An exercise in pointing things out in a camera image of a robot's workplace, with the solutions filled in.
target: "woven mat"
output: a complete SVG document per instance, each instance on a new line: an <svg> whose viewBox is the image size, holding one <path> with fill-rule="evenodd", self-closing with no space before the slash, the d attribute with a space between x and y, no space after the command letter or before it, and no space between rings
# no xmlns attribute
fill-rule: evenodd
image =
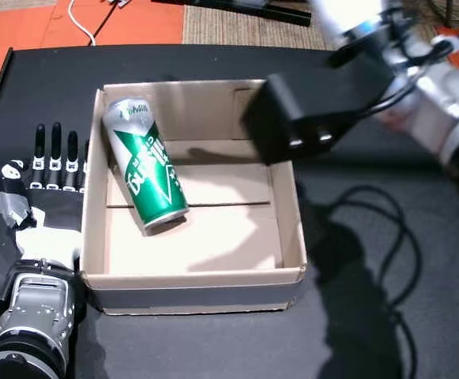
<svg viewBox="0 0 459 379"><path fill-rule="evenodd" d="M34 6L54 6L55 4L57 4L57 0L0 0L0 11Z"/></svg>
<svg viewBox="0 0 459 379"><path fill-rule="evenodd" d="M304 7L293 3L286 6ZM438 18L431 15L427 7L421 7L421 13L425 13L424 18L421 14L421 20L426 22L420 22L416 31L425 40L431 40L437 34ZM312 15L311 25L305 28L223 10L186 6L183 42L332 50L334 45L323 36L316 13Z"/></svg>

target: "black table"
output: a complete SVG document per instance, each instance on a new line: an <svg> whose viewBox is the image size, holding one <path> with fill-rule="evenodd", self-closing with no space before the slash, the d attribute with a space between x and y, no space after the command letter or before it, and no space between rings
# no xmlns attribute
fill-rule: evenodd
<svg viewBox="0 0 459 379"><path fill-rule="evenodd" d="M210 46L15 52L0 91L0 167L31 154L38 122L59 120L86 138L103 84L260 78L326 54ZM291 309L178 317L88 309L71 376L380 379L416 367L416 377L459 378L459 195L436 162L367 121L295 171L315 268ZM0 220L0 272L16 256ZM390 314L397 298L404 301Z"/></svg>

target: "open cardboard box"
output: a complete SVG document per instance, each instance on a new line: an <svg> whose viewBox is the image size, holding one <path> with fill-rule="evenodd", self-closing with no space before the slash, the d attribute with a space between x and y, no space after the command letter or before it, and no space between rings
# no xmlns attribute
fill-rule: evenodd
<svg viewBox="0 0 459 379"><path fill-rule="evenodd" d="M240 125L262 81L106 85L96 93L81 270L108 314L281 310L307 258L292 164L266 167ZM110 102L150 102L190 206L145 232L102 125Z"/></svg>

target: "can label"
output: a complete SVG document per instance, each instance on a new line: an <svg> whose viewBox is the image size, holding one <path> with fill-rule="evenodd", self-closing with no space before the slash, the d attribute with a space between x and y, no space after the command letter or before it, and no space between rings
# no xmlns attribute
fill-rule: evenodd
<svg viewBox="0 0 459 379"><path fill-rule="evenodd" d="M115 133L131 154L124 179L141 217L160 216L157 213L164 208L184 209L182 187L159 138L156 123L145 136L118 130Z"/></svg>
<svg viewBox="0 0 459 379"><path fill-rule="evenodd" d="M144 99L121 99L103 117L138 214L151 226L187 212L175 168Z"/></svg>

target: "floor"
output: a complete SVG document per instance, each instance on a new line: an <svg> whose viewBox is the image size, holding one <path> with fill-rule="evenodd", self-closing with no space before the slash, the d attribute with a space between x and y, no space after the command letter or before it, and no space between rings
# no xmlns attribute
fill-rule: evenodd
<svg viewBox="0 0 459 379"><path fill-rule="evenodd" d="M441 28L426 0L404 0L417 9L418 33L431 39ZM35 49L86 45L88 38L67 16L70 0L0 0L0 67L8 47ZM73 14L95 31L111 5L104 0L76 0ZM193 6L133 0L117 8L97 36L101 45L123 43L216 43L333 49L318 27L304 28L257 17ZM459 54L451 58L459 66Z"/></svg>

